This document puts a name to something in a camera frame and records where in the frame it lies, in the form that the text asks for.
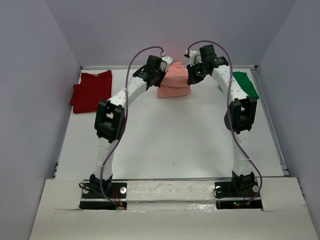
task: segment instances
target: red cloth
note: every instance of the red cloth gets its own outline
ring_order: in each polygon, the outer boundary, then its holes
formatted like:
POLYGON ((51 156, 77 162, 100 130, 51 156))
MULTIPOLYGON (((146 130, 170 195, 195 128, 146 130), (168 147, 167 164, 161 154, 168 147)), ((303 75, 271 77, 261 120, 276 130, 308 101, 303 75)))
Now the red cloth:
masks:
POLYGON ((82 73, 80 84, 73 85, 69 104, 73 105, 75 114, 96 112, 99 101, 111 98, 111 90, 110 70, 99 74, 82 73))

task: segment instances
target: folded green towel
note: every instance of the folded green towel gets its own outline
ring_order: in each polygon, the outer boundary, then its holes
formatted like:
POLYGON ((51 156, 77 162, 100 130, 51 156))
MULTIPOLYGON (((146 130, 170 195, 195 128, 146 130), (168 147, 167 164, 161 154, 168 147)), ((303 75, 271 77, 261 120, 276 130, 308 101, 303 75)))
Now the folded green towel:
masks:
POLYGON ((259 98, 254 85, 245 72, 236 71, 233 73, 233 76, 238 82, 239 86, 243 89, 243 91, 245 91, 246 94, 248 94, 249 97, 256 97, 257 99, 259 98))

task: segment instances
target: purple cable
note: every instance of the purple cable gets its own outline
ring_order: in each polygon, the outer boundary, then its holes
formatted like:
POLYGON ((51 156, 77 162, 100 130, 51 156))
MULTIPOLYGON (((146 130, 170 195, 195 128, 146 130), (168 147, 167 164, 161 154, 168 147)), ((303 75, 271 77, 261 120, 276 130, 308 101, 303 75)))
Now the purple cable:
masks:
MULTIPOLYGON (((232 78, 233 78, 233 65, 232 65, 232 62, 231 62, 231 58, 228 54, 228 52, 225 50, 225 48, 223 46, 221 46, 219 43, 217 42, 214 42, 214 41, 210 41, 210 40, 200 40, 200 41, 196 41, 194 42, 193 44, 191 44, 187 50, 189 51, 190 48, 193 46, 193 45, 196 45, 196 44, 199 44, 199 43, 211 43, 211 44, 214 44, 214 45, 217 45, 218 47, 220 47, 224 53, 226 54, 228 60, 229 60, 229 64, 230 64, 230 80, 229 80, 229 86, 228 86, 228 92, 227 92, 227 97, 226 97, 226 103, 227 103, 227 116, 228 116, 228 121, 229 121, 229 125, 232 126, 232 120, 231 120, 231 111, 230 111, 230 108, 229 108, 229 105, 230 105, 230 94, 231 94, 231 85, 232 85, 232 78)), ((260 173, 260 171, 258 170, 258 168, 256 167, 256 165, 250 160, 250 157, 249 155, 246 153, 246 151, 240 146, 240 144, 238 143, 237 139, 236 139, 236 135, 235 135, 235 132, 234 131, 230 131, 231 132, 231 135, 232 135, 232 138, 234 140, 234 142, 236 143, 236 145, 238 146, 238 148, 241 150, 241 152, 243 153, 243 155, 248 159, 249 163, 254 167, 254 169, 256 170, 256 172, 258 173, 259 177, 260 177, 260 186, 259 186, 259 189, 258 191, 256 192, 255 196, 252 197, 250 200, 248 200, 244 205, 246 204, 249 204, 251 203, 260 193, 260 190, 262 188, 262 183, 263 183, 263 180, 262 180, 262 175, 260 173)))
POLYGON ((125 130, 126 130, 126 126, 127 126, 127 120, 128 120, 128 108, 129 108, 129 95, 128 95, 128 82, 129 82, 129 72, 130 72, 130 68, 131 68, 131 65, 132 63, 134 62, 134 60, 137 58, 137 56, 139 54, 141 54, 142 52, 146 51, 146 50, 149 50, 149 49, 161 49, 162 53, 164 52, 164 49, 160 46, 150 46, 150 47, 146 47, 144 49, 142 49, 141 51, 139 51, 131 60, 129 66, 128 66, 128 70, 126 72, 126 79, 125 79, 125 116, 124 116, 124 123, 123 123, 123 128, 122 128, 122 132, 121 132, 121 135, 119 137, 119 140, 118 142, 114 145, 114 148, 109 152, 109 154, 106 156, 102 166, 101 166, 101 170, 100 170, 100 191, 102 193, 102 195, 110 202, 114 203, 115 205, 117 205, 117 203, 115 201, 112 201, 109 197, 107 197, 107 195, 105 194, 104 192, 104 188, 103 188, 103 184, 102 184, 102 178, 103 178, 103 172, 104 172, 104 169, 105 169, 105 165, 106 165, 106 162, 108 161, 108 159, 110 158, 110 156, 115 152, 116 148, 118 147, 124 133, 125 133, 125 130))

